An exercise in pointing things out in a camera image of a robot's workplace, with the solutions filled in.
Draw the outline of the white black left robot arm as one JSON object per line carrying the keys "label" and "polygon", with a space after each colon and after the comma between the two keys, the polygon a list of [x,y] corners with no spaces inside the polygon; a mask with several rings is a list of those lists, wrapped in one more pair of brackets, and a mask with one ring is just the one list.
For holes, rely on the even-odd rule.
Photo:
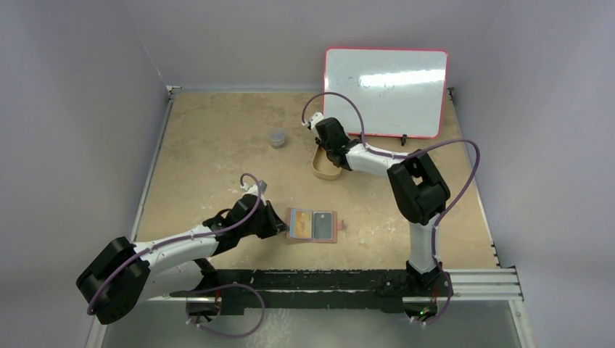
{"label": "white black left robot arm", "polygon": [[149,242],[113,239],[78,276],[86,312],[108,325],[138,303],[163,294],[194,292],[206,297],[220,285],[209,259],[247,236],[266,239],[287,231],[270,201],[245,194],[191,230]]}

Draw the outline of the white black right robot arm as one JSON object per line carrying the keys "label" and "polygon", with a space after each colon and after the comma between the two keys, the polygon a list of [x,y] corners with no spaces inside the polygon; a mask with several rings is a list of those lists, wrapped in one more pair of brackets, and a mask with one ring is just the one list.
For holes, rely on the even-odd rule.
{"label": "white black right robot arm", "polygon": [[303,125],[334,166],[386,178],[396,205],[409,223],[410,253],[407,285],[417,295],[433,289],[442,275],[438,253],[439,226],[450,198],[450,189],[431,157],[421,150],[411,154],[371,146],[351,139],[333,117],[315,113]]}

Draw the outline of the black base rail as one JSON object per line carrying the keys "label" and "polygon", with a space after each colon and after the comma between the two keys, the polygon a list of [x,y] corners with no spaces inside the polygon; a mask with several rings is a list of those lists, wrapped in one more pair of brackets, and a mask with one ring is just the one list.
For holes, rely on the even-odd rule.
{"label": "black base rail", "polygon": [[437,314],[438,300],[452,293],[442,271],[422,286],[410,281],[407,269],[386,270],[242,270],[207,271],[193,290],[172,297],[211,297],[224,315],[248,308],[301,310],[379,310],[415,317]]}

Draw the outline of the red framed whiteboard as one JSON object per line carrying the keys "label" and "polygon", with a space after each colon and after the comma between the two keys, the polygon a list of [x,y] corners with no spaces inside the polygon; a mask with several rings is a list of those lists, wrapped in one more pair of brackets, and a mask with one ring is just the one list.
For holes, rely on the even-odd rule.
{"label": "red framed whiteboard", "polygon": [[330,48],[323,114],[351,134],[435,138],[447,65],[448,53],[438,49]]}

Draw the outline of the grey credit card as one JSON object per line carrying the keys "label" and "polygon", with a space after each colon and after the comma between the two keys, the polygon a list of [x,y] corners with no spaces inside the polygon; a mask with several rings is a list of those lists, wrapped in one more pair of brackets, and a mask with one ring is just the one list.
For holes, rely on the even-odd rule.
{"label": "grey credit card", "polygon": [[319,241],[330,241],[334,237],[334,213],[313,213],[313,238]]}

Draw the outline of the beige oval plastic tray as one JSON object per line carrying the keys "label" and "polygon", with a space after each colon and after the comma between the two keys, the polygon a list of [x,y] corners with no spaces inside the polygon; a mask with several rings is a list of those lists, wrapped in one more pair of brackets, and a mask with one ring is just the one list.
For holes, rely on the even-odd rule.
{"label": "beige oval plastic tray", "polygon": [[342,169],[333,165],[327,158],[326,151],[319,146],[315,149],[311,165],[312,174],[326,181],[335,181],[342,173]]}

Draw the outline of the brown leather card holder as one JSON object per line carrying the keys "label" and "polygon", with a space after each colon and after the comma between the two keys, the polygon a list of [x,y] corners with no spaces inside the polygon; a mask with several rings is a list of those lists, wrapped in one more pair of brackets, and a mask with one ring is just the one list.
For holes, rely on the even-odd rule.
{"label": "brown leather card holder", "polygon": [[[290,221],[290,213],[291,213],[291,210],[293,210],[293,209],[307,210],[307,209],[299,209],[299,208],[289,208],[287,210],[287,213],[286,213],[286,224],[288,226],[289,226],[289,221]],[[319,240],[315,240],[313,238],[313,235],[312,235],[312,238],[308,239],[308,240],[293,239],[289,235],[290,227],[289,227],[288,231],[286,232],[286,237],[288,239],[292,240],[292,241],[300,241],[300,242],[306,242],[306,243],[326,243],[326,244],[334,244],[334,243],[336,243],[337,242],[338,232],[343,231],[347,227],[346,224],[345,224],[345,221],[340,220],[338,218],[338,216],[337,216],[337,213],[335,211],[325,211],[325,210],[310,210],[310,211],[312,213],[314,213],[314,212],[333,212],[334,213],[334,237],[333,237],[333,239],[330,240],[330,241],[319,241]]]}

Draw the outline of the gold credit card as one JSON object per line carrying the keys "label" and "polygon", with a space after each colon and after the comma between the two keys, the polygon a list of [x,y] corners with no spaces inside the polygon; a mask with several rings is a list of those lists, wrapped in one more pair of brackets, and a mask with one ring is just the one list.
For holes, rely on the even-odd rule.
{"label": "gold credit card", "polygon": [[293,209],[290,213],[289,235],[293,239],[308,240],[313,235],[313,213],[310,210]]}

